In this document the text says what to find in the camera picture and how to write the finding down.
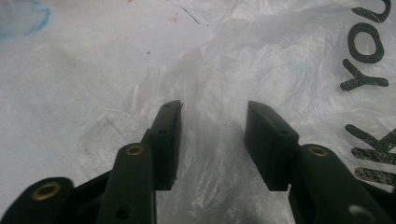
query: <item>black plastic part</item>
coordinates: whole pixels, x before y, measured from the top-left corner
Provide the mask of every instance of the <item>black plastic part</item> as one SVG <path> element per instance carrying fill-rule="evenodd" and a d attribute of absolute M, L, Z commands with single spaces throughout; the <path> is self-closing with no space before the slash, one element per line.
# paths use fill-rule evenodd
<path fill-rule="evenodd" d="M 156 190 L 170 190 L 177 178 L 181 131 L 181 102 L 173 101 L 161 106 L 142 143 L 148 144 L 154 157 Z"/>
<path fill-rule="evenodd" d="M 72 223 L 95 221 L 110 174 L 108 171 L 75 188 L 73 204 L 76 211 Z"/>
<path fill-rule="evenodd" d="M 294 221 L 296 224 L 312 224 L 317 209 L 298 170 L 294 169 L 292 172 L 289 203 Z"/>
<path fill-rule="evenodd" d="M 382 209 L 388 214 L 394 223 L 396 223 L 396 189 L 392 193 L 374 187 L 361 181 L 361 184 L 371 194 L 371 196 L 381 205 Z"/>
<path fill-rule="evenodd" d="M 67 223 L 73 183 L 64 177 L 40 180 L 26 189 L 12 204 L 1 224 Z"/>
<path fill-rule="evenodd" d="M 153 164 L 148 145 L 135 143 L 117 154 L 97 224 L 156 223 Z"/>
<path fill-rule="evenodd" d="M 302 146 L 295 162 L 316 207 L 316 213 L 311 214 L 315 218 L 314 223 L 392 223 L 364 186 L 328 148 Z M 291 188 L 299 190 L 293 184 Z"/>
<path fill-rule="evenodd" d="M 285 191 L 299 135 L 270 106 L 248 102 L 245 146 L 269 190 Z"/>

